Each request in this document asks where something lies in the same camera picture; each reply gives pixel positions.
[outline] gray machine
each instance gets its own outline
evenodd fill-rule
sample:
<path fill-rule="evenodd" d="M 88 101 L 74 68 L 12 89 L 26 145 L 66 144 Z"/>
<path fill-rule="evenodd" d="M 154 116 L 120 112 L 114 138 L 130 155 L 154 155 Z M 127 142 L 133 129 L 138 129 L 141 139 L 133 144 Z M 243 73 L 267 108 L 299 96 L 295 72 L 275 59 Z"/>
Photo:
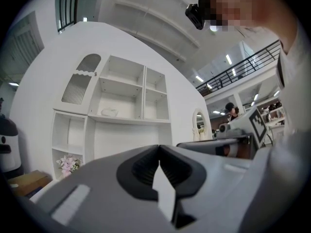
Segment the gray machine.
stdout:
<path fill-rule="evenodd" d="M 246 118 L 258 121 L 254 113 L 239 119 L 245 129 Z M 259 136 L 264 134 L 260 129 Z M 261 137 L 254 140 L 260 146 Z M 271 149 L 258 149 L 253 160 L 146 146 L 86 164 L 50 188 L 37 206 L 27 208 L 50 232 L 261 232 L 287 210 L 305 184 L 311 152 L 304 146 L 311 146 L 310 131 Z M 176 191 L 171 221 L 152 189 L 159 160 Z"/>

